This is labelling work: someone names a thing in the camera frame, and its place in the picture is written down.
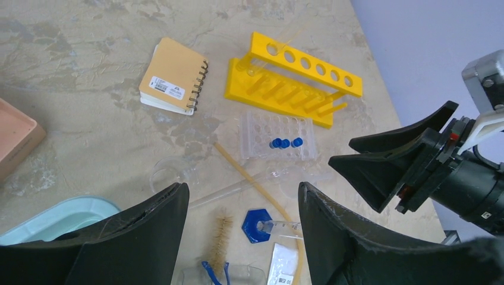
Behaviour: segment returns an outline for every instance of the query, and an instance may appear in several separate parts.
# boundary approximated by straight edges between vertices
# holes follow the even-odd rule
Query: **white label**
[[[292,285],[292,281],[294,280],[294,276],[280,274],[278,279],[276,280],[277,285]]]
[[[481,215],[482,218],[484,218],[485,220],[488,219],[492,214],[488,213],[488,212],[485,212]]]
[[[184,98],[185,90],[177,85],[173,85],[170,82],[164,81],[159,77],[153,76],[149,83],[150,88],[157,91],[161,91],[168,96],[182,100]]]

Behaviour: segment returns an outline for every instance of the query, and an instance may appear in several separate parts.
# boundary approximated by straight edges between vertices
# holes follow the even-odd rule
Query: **test tube rack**
[[[275,73],[254,64],[256,60],[317,81],[335,91],[327,92]],[[347,103],[334,106],[334,101],[347,94],[361,97],[362,93],[360,77],[255,31],[248,53],[241,59],[229,61],[224,98],[283,115],[312,118],[314,124],[330,128],[332,113],[347,106]]]

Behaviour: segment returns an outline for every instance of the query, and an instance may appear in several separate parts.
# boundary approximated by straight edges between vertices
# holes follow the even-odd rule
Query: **metal spiral binding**
[[[198,98],[200,97],[200,92],[201,92],[201,87],[203,85],[203,80],[206,78],[206,74],[208,73],[208,62],[206,60],[203,61],[203,65],[201,66],[202,71],[200,71],[201,78],[196,78],[196,81],[198,81],[199,84],[195,84],[194,88],[195,90],[191,91],[191,93],[196,94],[195,98],[189,98],[190,101],[193,101],[194,104],[192,105],[187,105],[188,108],[194,109],[195,111],[198,110],[196,105],[198,105]]]

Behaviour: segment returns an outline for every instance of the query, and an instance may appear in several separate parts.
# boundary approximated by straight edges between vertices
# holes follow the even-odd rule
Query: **orange tray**
[[[34,119],[0,99],[0,182],[45,136],[46,132]]]

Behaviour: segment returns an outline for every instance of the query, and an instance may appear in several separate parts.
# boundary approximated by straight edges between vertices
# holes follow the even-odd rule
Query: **spiral notebook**
[[[208,59],[164,37],[140,83],[140,101],[146,105],[192,115],[197,110]]]

